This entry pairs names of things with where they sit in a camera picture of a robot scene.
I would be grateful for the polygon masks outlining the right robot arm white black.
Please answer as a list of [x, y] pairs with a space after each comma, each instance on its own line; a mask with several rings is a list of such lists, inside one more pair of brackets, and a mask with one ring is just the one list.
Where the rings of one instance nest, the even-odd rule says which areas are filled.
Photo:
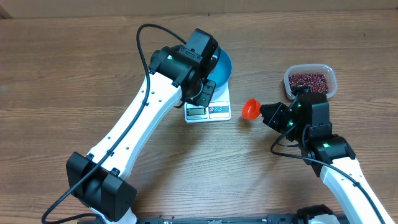
[[326, 94], [296, 87], [290, 105], [261, 105], [264, 124], [280, 133], [275, 140], [296, 141], [298, 159], [310, 165], [330, 189], [350, 223], [392, 223], [370, 188], [347, 140], [333, 133]]

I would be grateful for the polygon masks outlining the orange measuring scoop blue handle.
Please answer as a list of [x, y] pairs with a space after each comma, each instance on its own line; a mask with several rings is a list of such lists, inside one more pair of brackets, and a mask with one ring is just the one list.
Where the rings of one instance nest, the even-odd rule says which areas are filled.
[[242, 117], [247, 120], [257, 119], [261, 114], [260, 108], [261, 103], [255, 98], [251, 98], [245, 102], [242, 108]]

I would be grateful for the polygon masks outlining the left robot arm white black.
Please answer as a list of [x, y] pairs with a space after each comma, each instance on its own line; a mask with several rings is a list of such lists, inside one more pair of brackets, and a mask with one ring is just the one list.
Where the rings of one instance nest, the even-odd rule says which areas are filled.
[[87, 155], [74, 152], [66, 163], [71, 195], [92, 210], [93, 223], [135, 223], [137, 190], [126, 182], [154, 129], [185, 103], [207, 107], [216, 88], [208, 79], [221, 56], [214, 37], [195, 29], [187, 42], [156, 50], [141, 91], [112, 130]]

